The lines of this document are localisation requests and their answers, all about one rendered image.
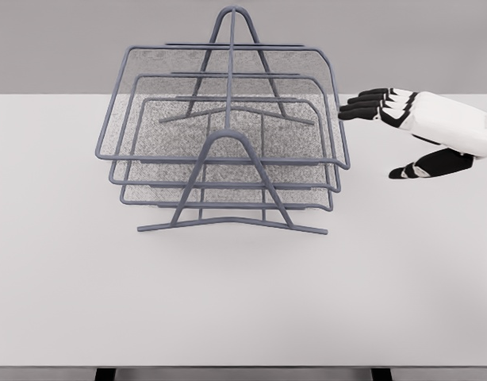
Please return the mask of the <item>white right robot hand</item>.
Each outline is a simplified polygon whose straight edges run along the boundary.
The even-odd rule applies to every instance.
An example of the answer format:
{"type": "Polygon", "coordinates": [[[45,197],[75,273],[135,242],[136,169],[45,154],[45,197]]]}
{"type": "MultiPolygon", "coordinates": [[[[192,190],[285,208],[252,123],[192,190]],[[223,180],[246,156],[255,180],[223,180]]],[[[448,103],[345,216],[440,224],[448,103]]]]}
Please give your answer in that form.
{"type": "Polygon", "coordinates": [[[390,179],[450,175],[487,158],[487,112],[429,91],[396,87],[365,90],[339,108],[338,118],[381,121],[441,147],[393,169],[390,179]]]}

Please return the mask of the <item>large grey mesh tray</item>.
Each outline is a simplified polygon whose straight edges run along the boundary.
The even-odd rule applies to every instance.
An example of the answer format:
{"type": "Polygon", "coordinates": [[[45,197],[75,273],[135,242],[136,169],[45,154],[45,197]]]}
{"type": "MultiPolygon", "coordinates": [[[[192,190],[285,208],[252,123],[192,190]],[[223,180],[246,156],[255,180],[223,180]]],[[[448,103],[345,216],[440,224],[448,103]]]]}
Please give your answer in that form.
{"type": "Polygon", "coordinates": [[[332,66],[304,45],[165,44],[125,52],[96,153],[198,158],[230,129],[267,163],[350,165],[332,66]]]}

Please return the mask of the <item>medium grey mesh tray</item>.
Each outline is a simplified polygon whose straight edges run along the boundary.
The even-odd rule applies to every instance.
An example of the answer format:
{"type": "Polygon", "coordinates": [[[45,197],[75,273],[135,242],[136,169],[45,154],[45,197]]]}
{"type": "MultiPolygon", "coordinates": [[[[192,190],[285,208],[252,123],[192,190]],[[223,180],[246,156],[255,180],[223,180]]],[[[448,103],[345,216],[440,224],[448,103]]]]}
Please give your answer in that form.
{"type": "Polygon", "coordinates": [[[338,191],[348,158],[330,83],[298,73],[146,73],[116,93],[101,152],[120,184],[338,191]]]}

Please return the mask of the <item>small grey mesh tray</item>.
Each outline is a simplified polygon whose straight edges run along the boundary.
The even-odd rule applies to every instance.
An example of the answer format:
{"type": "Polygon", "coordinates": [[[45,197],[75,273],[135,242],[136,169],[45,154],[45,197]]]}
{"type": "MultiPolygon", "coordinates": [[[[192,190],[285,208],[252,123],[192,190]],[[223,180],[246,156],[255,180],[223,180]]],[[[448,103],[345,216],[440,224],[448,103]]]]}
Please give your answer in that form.
{"type": "MultiPolygon", "coordinates": [[[[324,103],[307,97],[299,102],[282,103],[282,115],[276,102],[235,102],[229,117],[229,127],[245,135],[259,157],[267,159],[323,159],[332,158],[327,115],[324,103]]],[[[224,102],[196,102],[186,115],[188,101],[149,100],[133,104],[125,126],[121,153],[136,156],[193,157],[201,152],[206,137],[224,128],[224,102]]],[[[238,141],[217,140],[209,151],[209,158],[248,159],[238,141]]],[[[332,164],[291,165],[264,164],[272,183],[335,185],[332,164]]],[[[182,186],[157,187],[147,182],[187,182],[194,163],[153,164],[129,161],[117,164],[114,178],[145,184],[128,185],[124,191],[126,202],[178,202],[182,186]]],[[[252,164],[205,164],[198,182],[260,183],[252,164]]],[[[328,191],[277,189],[281,201],[311,203],[328,206],[328,191]]],[[[196,189],[188,202],[248,202],[273,203],[264,189],[196,189]]]]}

